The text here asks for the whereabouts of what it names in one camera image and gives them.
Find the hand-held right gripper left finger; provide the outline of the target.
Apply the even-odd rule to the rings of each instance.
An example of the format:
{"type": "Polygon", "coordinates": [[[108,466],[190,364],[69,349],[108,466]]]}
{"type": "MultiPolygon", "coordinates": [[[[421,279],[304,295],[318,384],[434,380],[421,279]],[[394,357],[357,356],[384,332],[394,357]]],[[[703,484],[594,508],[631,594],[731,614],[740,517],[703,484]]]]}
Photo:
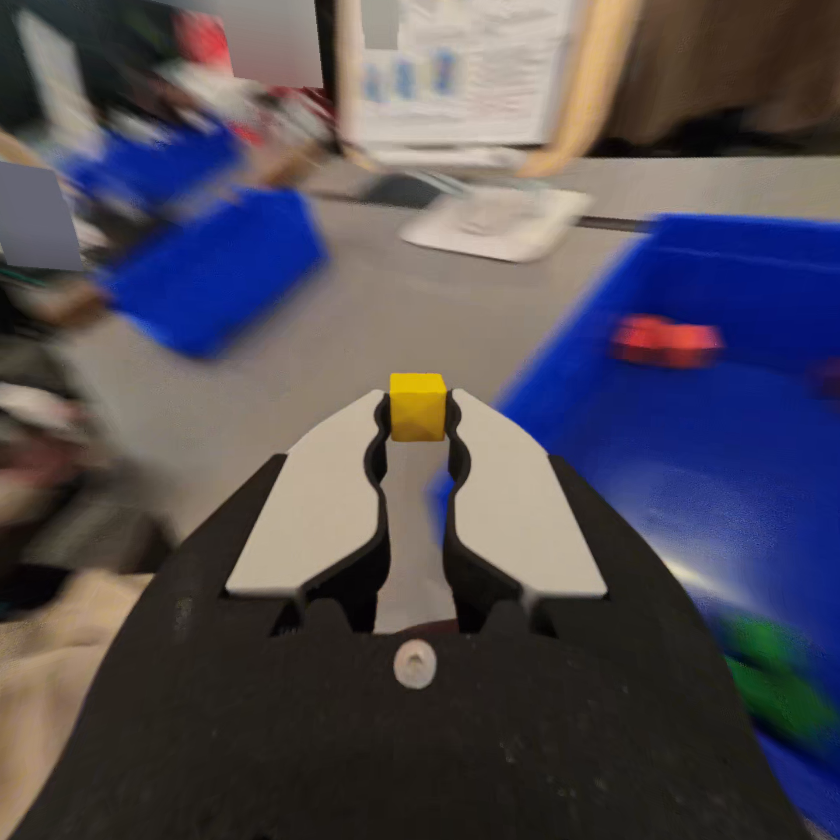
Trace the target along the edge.
{"type": "Polygon", "coordinates": [[[389,396],[371,390],[305,433],[287,452],[225,583],[238,599],[281,599],[297,614],[340,604],[371,634],[391,564],[382,489],[389,396]]]}

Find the brown cardboard box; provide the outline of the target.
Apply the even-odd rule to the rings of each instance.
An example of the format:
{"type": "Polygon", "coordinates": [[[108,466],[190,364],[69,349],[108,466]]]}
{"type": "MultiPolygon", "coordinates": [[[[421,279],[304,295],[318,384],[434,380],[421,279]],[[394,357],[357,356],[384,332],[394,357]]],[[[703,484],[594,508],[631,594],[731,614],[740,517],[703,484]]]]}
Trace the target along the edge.
{"type": "Polygon", "coordinates": [[[795,136],[838,122],[838,1],[644,2],[604,140],[656,144],[743,116],[795,136]]]}

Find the yellow wooden cube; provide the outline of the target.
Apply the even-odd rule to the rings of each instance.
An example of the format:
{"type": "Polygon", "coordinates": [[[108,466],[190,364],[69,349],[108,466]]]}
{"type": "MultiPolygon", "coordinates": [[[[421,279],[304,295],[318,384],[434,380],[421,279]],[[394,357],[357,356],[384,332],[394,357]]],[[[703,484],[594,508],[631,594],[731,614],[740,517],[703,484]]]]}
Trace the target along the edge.
{"type": "Polygon", "coordinates": [[[438,443],[445,439],[447,387],[440,373],[392,373],[391,439],[438,443]]]}

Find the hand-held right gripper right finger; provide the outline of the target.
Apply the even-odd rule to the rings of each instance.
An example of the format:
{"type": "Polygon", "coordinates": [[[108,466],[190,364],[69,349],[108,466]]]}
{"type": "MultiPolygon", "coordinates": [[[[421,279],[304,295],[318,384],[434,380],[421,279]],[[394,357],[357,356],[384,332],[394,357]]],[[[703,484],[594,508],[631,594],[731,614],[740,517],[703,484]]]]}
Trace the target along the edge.
{"type": "Polygon", "coordinates": [[[551,456],[463,388],[447,396],[443,566],[458,631],[478,634],[497,606],[537,631],[558,604],[608,600],[608,586],[551,456]]]}

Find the printed instruction sheet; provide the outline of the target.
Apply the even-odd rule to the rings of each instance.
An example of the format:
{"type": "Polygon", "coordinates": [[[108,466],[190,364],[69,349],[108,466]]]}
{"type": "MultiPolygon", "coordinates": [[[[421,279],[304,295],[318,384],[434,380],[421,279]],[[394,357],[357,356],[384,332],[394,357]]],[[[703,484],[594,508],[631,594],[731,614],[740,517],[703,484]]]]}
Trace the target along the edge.
{"type": "Polygon", "coordinates": [[[533,146],[551,139],[584,2],[339,2],[343,140],[533,146]]]}

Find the white document stand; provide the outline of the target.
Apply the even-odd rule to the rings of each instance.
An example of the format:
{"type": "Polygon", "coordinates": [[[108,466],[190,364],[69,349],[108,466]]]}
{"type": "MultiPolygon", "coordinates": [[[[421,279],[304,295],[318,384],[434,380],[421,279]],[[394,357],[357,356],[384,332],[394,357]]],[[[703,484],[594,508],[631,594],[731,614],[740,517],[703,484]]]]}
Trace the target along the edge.
{"type": "Polygon", "coordinates": [[[565,96],[551,139],[533,146],[381,146],[362,149],[340,131],[340,61],[337,59],[338,4],[335,4],[335,60],[338,135],[343,155],[371,171],[413,165],[499,168],[520,178],[556,175],[581,158],[605,127],[642,2],[584,2],[584,16],[569,64],[565,96]]]}

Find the person's cream sweatshirt torso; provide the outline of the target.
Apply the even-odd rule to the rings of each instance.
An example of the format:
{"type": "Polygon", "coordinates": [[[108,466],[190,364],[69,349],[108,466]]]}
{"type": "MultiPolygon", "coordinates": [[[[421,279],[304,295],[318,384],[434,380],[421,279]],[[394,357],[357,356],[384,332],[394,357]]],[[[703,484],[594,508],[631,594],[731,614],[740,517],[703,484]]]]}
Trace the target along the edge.
{"type": "Polygon", "coordinates": [[[42,791],[106,653],[153,574],[84,570],[2,625],[1,838],[42,791]]]}

